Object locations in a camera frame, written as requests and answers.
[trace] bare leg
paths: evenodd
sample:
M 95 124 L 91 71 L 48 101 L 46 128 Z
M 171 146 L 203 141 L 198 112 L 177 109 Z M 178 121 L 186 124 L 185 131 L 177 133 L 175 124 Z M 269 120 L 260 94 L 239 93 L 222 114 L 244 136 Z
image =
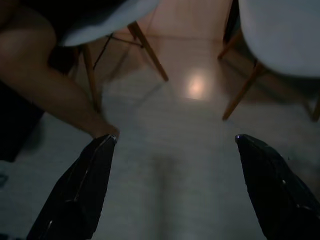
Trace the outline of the bare leg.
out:
M 0 32 L 0 79 L 23 97 L 93 138 L 118 135 L 93 109 L 85 92 L 71 79 L 48 67 L 56 44 L 50 23 L 20 7 Z

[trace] chair seat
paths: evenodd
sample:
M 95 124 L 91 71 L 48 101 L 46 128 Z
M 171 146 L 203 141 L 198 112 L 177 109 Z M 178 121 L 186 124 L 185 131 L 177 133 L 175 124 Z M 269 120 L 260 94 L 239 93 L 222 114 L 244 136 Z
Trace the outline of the chair seat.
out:
M 157 7 L 159 0 L 127 0 L 116 9 L 83 16 L 62 38 L 60 46 L 78 46 L 126 27 Z
M 319 0 L 239 0 L 244 39 L 273 71 L 320 77 Z

